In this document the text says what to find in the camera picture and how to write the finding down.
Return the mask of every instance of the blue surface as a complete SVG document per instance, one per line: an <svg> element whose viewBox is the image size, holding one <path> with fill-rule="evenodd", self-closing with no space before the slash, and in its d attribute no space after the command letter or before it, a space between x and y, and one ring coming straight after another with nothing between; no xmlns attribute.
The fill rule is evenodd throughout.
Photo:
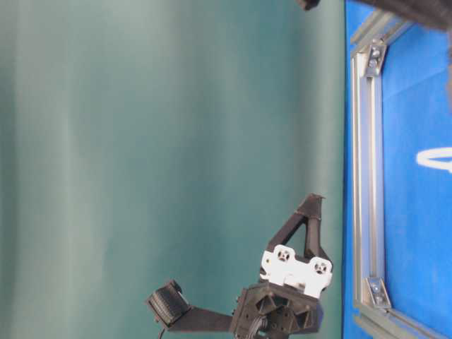
<svg viewBox="0 0 452 339"><path fill-rule="evenodd" d="M452 147L446 35L412 27L383 73L386 280L394 308L452 337L452 174L420 167Z"/></svg>
<svg viewBox="0 0 452 339"><path fill-rule="evenodd" d="M350 92L350 38L358 27L366 20L372 12L372 8L346 2L347 18L347 102L345 110L345 171L344 171L344 261L343 261L343 338L370 338L353 321L353 316L357 311L353 308L353 219L352 219L352 124L351 124L351 92Z"/></svg>

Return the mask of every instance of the black 3d-printed part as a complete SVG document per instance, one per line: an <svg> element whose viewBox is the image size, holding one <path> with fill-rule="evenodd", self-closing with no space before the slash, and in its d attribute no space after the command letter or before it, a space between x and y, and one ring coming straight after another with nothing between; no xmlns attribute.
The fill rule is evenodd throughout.
<svg viewBox="0 0 452 339"><path fill-rule="evenodd" d="M306 225L304 257L297 255L297 260L307 263L313 257L318 256L331 261L320 245L322 199L323 197L317 194L309 194L285 225L269 241L267 251L273 252L275 246L286 245L299 227Z"/></svg>
<svg viewBox="0 0 452 339"><path fill-rule="evenodd" d="M263 282L242 290L230 332L236 339L246 339L254 319L262 316L267 319L265 334L268 338L287 339L292 334L317 332L323 310L316 298L291 287Z"/></svg>
<svg viewBox="0 0 452 339"><path fill-rule="evenodd" d="M450 0L359 0L402 18L436 28L448 30L452 27L452 1Z"/></svg>
<svg viewBox="0 0 452 339"><path fill-rule="evenodd" d="M320 0L297 0L297 3L305 10L308 11L309 9L317 6L319 4Z"/></svg>
<svg viewBox="0 0 452 339"><path fill-rule="evenodd" d="M170 327L181 316L190 310L190 306L180 295L180 287L172 280L159 288L146 300L155 312L159 321Z"/></svg>

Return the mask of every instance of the white curved line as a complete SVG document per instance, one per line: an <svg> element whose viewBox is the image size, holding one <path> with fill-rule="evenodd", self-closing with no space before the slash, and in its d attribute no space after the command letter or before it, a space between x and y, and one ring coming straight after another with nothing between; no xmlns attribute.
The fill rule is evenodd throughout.
<svg viewBox="0 0 452 339"><path fill-rule="evenodd" d="M445 157L452 157L452 147L423 150L417 154L416 161L421 166L431 167L437 170L446 170L452 173L452 161L439 160Z"/></svg>

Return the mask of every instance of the teal fabric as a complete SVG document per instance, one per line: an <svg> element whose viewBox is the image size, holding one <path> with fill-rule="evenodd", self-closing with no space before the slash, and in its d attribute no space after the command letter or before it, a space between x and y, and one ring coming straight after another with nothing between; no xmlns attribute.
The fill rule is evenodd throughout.
<svg viewBox="0 0 452 339"><path fill-rule="evenodd" d="M343 21L334 0L2 1L0 338L155 338L168 278L229 313L312 191L335 270L307 338L339 338Z"/></svg>

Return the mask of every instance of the white bracket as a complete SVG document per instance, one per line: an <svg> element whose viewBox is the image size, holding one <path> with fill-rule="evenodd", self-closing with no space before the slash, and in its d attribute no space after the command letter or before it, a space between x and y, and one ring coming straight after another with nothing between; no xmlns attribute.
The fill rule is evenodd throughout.
<svg viewBox="0 0 452 339"><path fill-rule="evenodd" d="M273 252L264 251L261 266L266 272L263 280L270 283L295 287L310 297L319 298L322 290L328 287L333 277L333 264L318 256L308 263L295 258L295 250L277 245Z"/></svg>

